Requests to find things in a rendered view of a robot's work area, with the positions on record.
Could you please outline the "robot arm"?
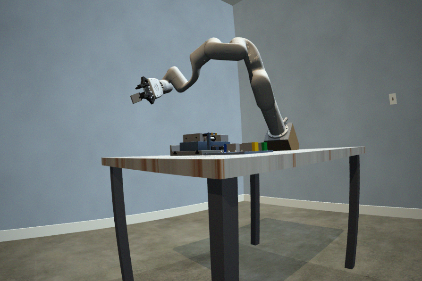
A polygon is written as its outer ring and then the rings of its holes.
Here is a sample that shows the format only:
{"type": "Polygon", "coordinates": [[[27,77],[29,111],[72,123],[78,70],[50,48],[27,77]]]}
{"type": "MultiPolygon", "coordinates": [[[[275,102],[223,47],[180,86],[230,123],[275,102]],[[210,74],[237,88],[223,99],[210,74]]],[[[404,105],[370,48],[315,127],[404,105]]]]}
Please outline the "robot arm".
{"type": "Polygon", "coordinates": [[[261,109],[269,129],[269,137],[278,139],[287,134],[288,126],[285,123],[288,118],[283,120],[281,117],[261,56],[256,46],[245,38],[236,37],[230,43],[221,43],[217,38],[208,39],[190,54],[191,79],[187,81],[176,66],[171,67],[163,79],[159,80],[164,85],[163,94],[171,92],[173,87],[180,93],[186,91],[197,81],[201,67],[210,60],[209,58],[230,61],[244,59],[257,106],[261,109]]]}

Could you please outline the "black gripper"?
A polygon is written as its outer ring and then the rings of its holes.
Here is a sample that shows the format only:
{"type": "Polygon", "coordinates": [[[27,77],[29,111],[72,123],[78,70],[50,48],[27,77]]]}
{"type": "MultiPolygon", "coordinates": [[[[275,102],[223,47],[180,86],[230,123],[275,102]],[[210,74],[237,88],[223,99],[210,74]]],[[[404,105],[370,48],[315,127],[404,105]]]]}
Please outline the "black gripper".
{"type": "Polygon", "coordinates": [[[161,97],[164,91],[164,85],[158,79],[141,77],[141,85],[135,89],[143,88],[144,95],[139,98],[147,99],[151,104],[154,104],[155,99],[161,97]],[[162,86],[163,85],[163,86],[162,86]]]}

